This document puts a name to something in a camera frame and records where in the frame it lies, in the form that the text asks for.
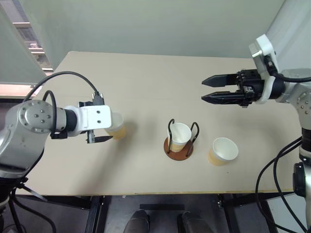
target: floor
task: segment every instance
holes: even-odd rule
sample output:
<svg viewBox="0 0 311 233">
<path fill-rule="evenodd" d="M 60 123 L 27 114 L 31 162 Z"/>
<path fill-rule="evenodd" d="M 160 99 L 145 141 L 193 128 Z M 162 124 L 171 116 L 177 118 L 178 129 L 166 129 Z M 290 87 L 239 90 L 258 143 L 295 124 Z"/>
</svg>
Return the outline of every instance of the floor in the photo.
<svg viewBox="0 0 311 233">
<path fill-rule="evenodd" d="M 58 233 L 83 233 L 88 210 L 19 198 L 25 205 L 51 218 Z M 216 195 L 137 195 L 113 196 L 108 209 L 104 233 L 122 233 L 127 221 L 141 204 L 184 205 L 184 209 L 199 214 L 215 233 L 227 233 L 228 227 Z M 40 218 L 16 207 L 20 222 L 28 233 L 50 233 L 50 226 Z M 235 209 L 241 233 L 266 233 L 268 228 L 255 204 Z M 150 216 L 150 233 L 177 233 L 176 218 L 182 210 L 147 210 Z M 4 213 L 5 226 L 13 224 L 9 209 Z"/>
</svg>

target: black wire cup holder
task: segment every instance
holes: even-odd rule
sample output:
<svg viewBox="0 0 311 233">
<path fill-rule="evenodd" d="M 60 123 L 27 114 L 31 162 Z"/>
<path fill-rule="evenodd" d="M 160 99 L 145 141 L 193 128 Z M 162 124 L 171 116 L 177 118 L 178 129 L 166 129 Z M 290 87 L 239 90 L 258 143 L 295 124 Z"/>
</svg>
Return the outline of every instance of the black wire cup holder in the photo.
<svg viewBox="0 0 311 233">
<path fill-rule="evenodd" d="M 197 139 L 197 137 L 199 135 L 200 128 L 199 128 L 198 123 L 196 123 L 196 122 L 192 123 L 192 126 L 191 126 L 190 130 L 192 132 L 193 127 L 196 126 L 196 128 L 197 128 L 196 135 L 193 137 L 192 140 L 189 140 L 186 143 L 186 145 L 183 147 L 183 149 L 181 151 L 173 152 L 173 151 L 171 151 L 172 137 L 173 137 L 172 136 L 172 131 L 171 131 L 171 124 L 174 124 L 174 123 L 175 123 L 174 119 L 171 119 L 170 122 L 169 122 L 168 130 L 169 130 L 169 135 L 170 135 L 170 142 L 168 143 L 168 138 L 165 139 L 165 141 L 164 141 L 164 151 L 165 151 L 166 155 L 169 156 L 171 159 L 181 161 L 181 160 L 188 159 L 192 155 L 193 143 L 194 143 L 194 141 Z"/>
</svg>

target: white paper cup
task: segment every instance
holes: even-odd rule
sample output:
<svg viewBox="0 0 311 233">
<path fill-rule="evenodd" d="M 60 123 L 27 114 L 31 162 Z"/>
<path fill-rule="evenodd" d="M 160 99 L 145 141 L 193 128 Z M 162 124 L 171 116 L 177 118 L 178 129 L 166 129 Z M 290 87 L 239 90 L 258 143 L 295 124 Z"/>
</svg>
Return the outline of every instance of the white paper cup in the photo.
<svg viewBox="0 0 311 233">
<path fill-rule="evenodd" d="M 171 151 L 179 152 L 183 149 L 186 143 L 191 138 L 191 130 L 190 128 L 183 123 L 174 123 L 170 125 L 170 129 L 172 132 L 172 144 Z M 168 145 L 170 144 L 170 133 L 167 129 L 168 135 Z"/>
<path fill-rule="evenodd" d="M 219 137 L 214 140 L 207 158 L 211 164 L 221 166 L 234 160 L 238 154 L 238 146 L 232 140 Z"/>
<path fill-rule="evenodd" d="M 113 139 L 122 139 L 126 135 L 124 126 L 124 119 L 120 113 L 111 113 L 112 125 L 110 128 L 105 129 L 107 134 L 113 136 Z"/>
</svg>

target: beige tabletop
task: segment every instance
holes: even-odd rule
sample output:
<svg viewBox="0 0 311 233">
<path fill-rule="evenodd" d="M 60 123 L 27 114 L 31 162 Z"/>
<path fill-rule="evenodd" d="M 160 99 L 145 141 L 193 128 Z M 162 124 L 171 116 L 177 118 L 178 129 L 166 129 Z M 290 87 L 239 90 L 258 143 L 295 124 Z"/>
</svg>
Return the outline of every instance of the beige tabletop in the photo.
<svg viewBox="0 0 311 233">
<path fill-rule="evenodd" d="M 56 71 L 76 71 L 89 78 L 112 111 L 123 114 L 127 136 L 96 144 L 87 144 L 85 134 L 48 138 L 28 186 L 44 195 L 253 192 L 260 170 L 301 133 L 289 104 L 270 100 L 243 109 L 201 100 L 211 92 L 237 89 L 211 88 L 201 85 L 202 80 L 242 68 L 254 68 L 252 59 L 70 52 Z M 91 100 L 90 87 L 70 75 L 48 81 L 39 96 L 48 89 L 59 107 Z M 163 150 L 171 118 L 200 126 L 194 152 L 185 161 L 174 161 Z M 104 130 L 95 134 L 106 135 Z M 217 137 L 229 137 L 240 150 L 225 166 L 207 160 Z M 292 189 L 298 160 L 294 150 L 279 161 L 279 182 L 285 191 Z M 275 189 L 268 169 L 260 190 Z"/>
</svg>

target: cable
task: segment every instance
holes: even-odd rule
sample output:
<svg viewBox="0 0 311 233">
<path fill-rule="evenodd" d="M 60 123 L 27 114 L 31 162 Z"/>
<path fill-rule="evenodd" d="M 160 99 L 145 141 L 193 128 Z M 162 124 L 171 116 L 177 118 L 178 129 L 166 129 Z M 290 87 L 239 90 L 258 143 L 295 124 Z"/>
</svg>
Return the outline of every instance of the cable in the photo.
<svg viewBox="0 0 311 233">
<path fill-rule="evenodd" d="M 79 73 L 76 73 L 76 72 L 73 72 L 73 71 L 61 71 L 61 72 L 57 72 L 57 73 L 53 73 L 51 74 L 50 76 L 42 79 L 40 82 L 38 82 L 35 87 L 27 94 L 27 96 L 24 98 L 23 102 L 27 101 L 31 95 L 40 87 L 42 86 L 44 83 L 46 83 L 48 80 L 56 77 L 56 76 L 59 76 L 59 75 L 63 75 L 63 74 L 72 74 L 72 75 L 75 75 L 75 76 L 78 76 L 80 77 L 81 79 L 83 79 L 84 81 L 86 81 L 92 88 L 93 90 L 95 91 L 95 94 L 96 95 L 99 95 L 99 91 L 96 89 L 96 87 L 91 83 L 90 80 L 88 80 L 86 77 L 84 77 L 83 75 L 79 74 Z"/>
<path fill-rule="evenodd" d="M 15 225 L 16 225 L 17 232 L 18 232 L 18 233 L 23 233 L 23 229 L 22 229 L 21 224 L 20 224 L 20 221 L 19 221 L 19 219 L 18 219 L 16 210 L 15 210 L 15 206 L 14 206 L 14 203 L 13 203 L 13 201 L 12 201 L 11 196 L 10 196 L 10 199 L 9 199 L 9 206 L 10 206 L 10 210 L 11 210 L 11 214 L 12 214 L 14 223 L 15 223 Z"/>
<path fill-rule="evenodd" d="M 272 73 L 272 75 L 276 77 L 277 79 L 281 79 L 289 83 L 306 83 L 306 82 L 311 81 L 311 77 L 293 79 L 293 78 L 284 77 L 284 75 L 276 73 L 276 72 Z"/>
<path fill-rule="evenodd" d="M 282 153 L 281 157 L 283 157 L 285 154 L 291 152 L 291 151 L 294 150 L 296 147 L 298 147 L 298 146 L 300 145 L 301 138 L 302 138 L 302 137 L 296 139 L 295 141 L 291 142 L 291 143 L 288 144 L 286 147 L 284 147 L 284 148 L 279 152 L 279 153 Z M 262 209 L 262 207 L 261 207 L 261 204 L 260 204 L 259 193 L 258 193 L 260 179 L 261 179 L 263 173 L 265 172 L 265 170 L 266 170 L 274 161 L 275 161 L 275 158 L 274 158 L 273 160 L 271 160 L 271 161 L 260 171 L 260 173 L 259 173 L 259 175 L 258 175 L 258 178 L 257 178 L 257 181 L 256 181 L 256 188 L 255 188 L 256 204 L 257 204 L 257 206 L 258 206 L 260 212 L 261 212 L 262 215 L 266 218 L 267 221 L 271 222 L 274 226 L 276 226 L 276 227 L 278 227 L 278 228 L 280 228 L 280 229 L 282 229 L 282 230 L 284 230 L 284 231 L 286 231 L 286 232 L 289 232 L 289 233 L 296 233 L 296 232 L 294 232 L 294 231 L 292 231 L 292 230 L 289 230 L 289 229 L 287 229 L 287 228 L 285 228 L 285 227 L 282 227 L 282 226 L 280 226 L 280 225 L 275 224 L 275 222 L 274 222 L 272 219 L 270 219 L 270 218 L 265 214 L 265 212 L 263 211 L 263 209 Z"/>
<path fill-rule="evenodd" d="M 281 157 L 282 154 L 278 154 L 275 161 L 274 161 L 274 165 L 273 165 L 273 177 L 274 177 L 274 181 L 276 183 L 276 188 L 277 188 L 277 191 L 278 193 L 280 194 L 286 208 L 288 209 L 288 211 L 291 213 L 291 215 L 293 216 L 293 218 L 295 219 L 295 221 L 298 223 L 298 225 L 300 226 L 300 228 L 306 232 L 307 229 L 305 228 L 305 226 L 301 223 L 301 221 L 299 220 L 299 218 L 295 215 L 295 213 L 293 212 L 293 210 L 291 209 L 291 207 L 289 206 L 288 202 L 286 201 L 283 193 L 282 193 L 282 190 L 280 188 L 280 185 L 278 183 L 278 180 L 277 180 L 277 175 L 276 175 L 276 167 L 277 167 L 277 162 L 279 160 L 279 158 Z"/>
<path fill-rule="evenodd" d="M 15 226 L 15 224 L 11 224 L 11 225 L 6 226 L 5 228 L 3 228 L 1 233 L 4 233 L 5 230 L 7 230 L 9 227 L 13 227 L 13 226 Z M 21 224 L 21 227 L 23 228 L 24 233 L 27 233 L 26 228 L 23 224 Z"/>
<path fill-rule="evenodd" d="M 54 96 L 54 93 L 50 90 L 47 90 L 44 93 L 44 96 L 42 98 L 43 101 L 45 101 L 48 97 L 48 95 L 50 95 L 51 100 L 52 100 L 52 108 L 53 108 L 53 119 L 52 119 L 52 129 L 51 129 L 51 134 L 54 135 L 56 132 L 56 121 L 57 121 L 57 105 L 56 105 L 56 99 Z"/>
<path fill-rule="evenodd" d="M 50 226 L 52 227 L 52 232 L 53 232 L 53 233 L 56 233 L 56 226 L 55 226 L 54 222 L 53 222 L 51 219 L 49 219 L 48 217 L 46 217 L 45 215 L 43 215 L 43 214 L 41 214 L 41 213 L 39 213 L 39 212 L 37 212 L 37 211 L 35 211 L 35 210 L 33 210 L 33 209 L 31 209 L 31 208 L 25 206 L 25 205 L 23 205 L 22 203 L 20 203 L 20 202 L 17 200 L 17 198 L 16 198 L 15 192 L 16 192 L 16 189 L 14 189 L 14 190 L 12 191 L 12 199 L 13 199 L 13 202 L 14 202 L 16 205 L 18 205 L 20 208 L 22 208 L 22 209 L 24 209 L 24 210 L 27 210 L 27 211 L 29 211 L 30 213 L 33 213 L 34 215 L 37 215 L 38 217 L 40 217 L 40 218 L 46 220 L 46 221 L 50 224 Z"/>
</svg>

